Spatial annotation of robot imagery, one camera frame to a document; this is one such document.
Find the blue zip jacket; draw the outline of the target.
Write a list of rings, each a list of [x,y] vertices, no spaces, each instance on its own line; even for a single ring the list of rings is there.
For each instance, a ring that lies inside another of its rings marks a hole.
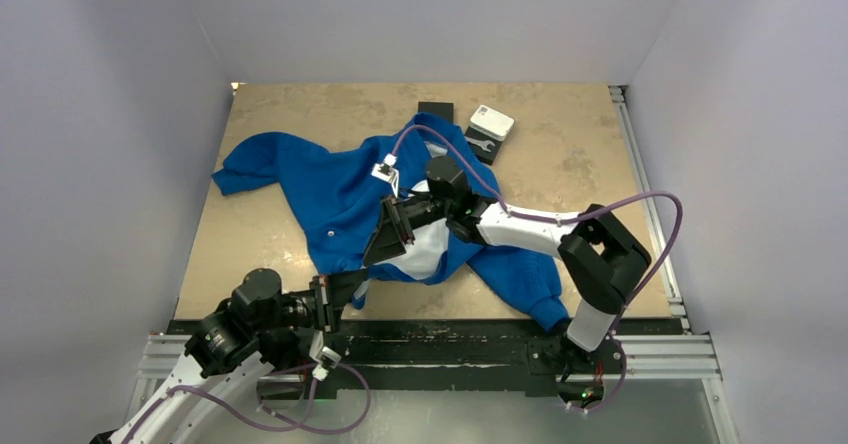
[[[481,163],[462,130],[436,116],[418,113],[404,130],[365,139],[359,148],[330,152],[317,143],[283,132],[251,136],[238,144],[212,176],[223,195],[277,184],[303,230],[308,254],[321,274],[361,268],[363,254],[380,216],[388,183],[372,169],[392,149],[400,185],[427,188],[425,167],[453,146],[471,166],[475,192],[489,196],[499,184]],[[453,236],[443,220],[415,230],[406,253],[369,270],[372,280],[438,285],[468,266],[506,304],[550,330],[567,318],[562,284],[553,258],[513,247],[485,247]]]

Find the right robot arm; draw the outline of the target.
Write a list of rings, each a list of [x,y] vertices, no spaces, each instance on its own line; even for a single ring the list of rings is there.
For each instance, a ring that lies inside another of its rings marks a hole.
[[[364,266],[405,254],[415,241],[415,229],[438,220],[444,220],[448,230],[465,243],[557,257],[581,297],[565,331],[561,356],[576,371],[596,363],[602,341],[651,263],[645,247],[599,205],[583,213],[557,214],[502,205],[492,193],[478,194],[450,156],[427,163],[426,181],[428,189],[423,193],[382,199]]]

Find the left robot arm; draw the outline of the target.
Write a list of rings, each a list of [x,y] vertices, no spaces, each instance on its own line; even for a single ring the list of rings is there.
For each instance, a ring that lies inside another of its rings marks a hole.
[[[317,385],[342,364],[326,337],[339,330],[343,308],[367,279],[365,269],[317,275],[307,290],[285,293],[276,271],[250,271],[197,322],[182,356],[140,410],[93,442],[189,443],[219,410],[266,432],[317,433],[308,423]],[[259,411],[281,422],[271,426],[236,409],[239,396],[255,390],[261,378],[284,375],[308,386],[302,417],[292,419],[260,403]]]

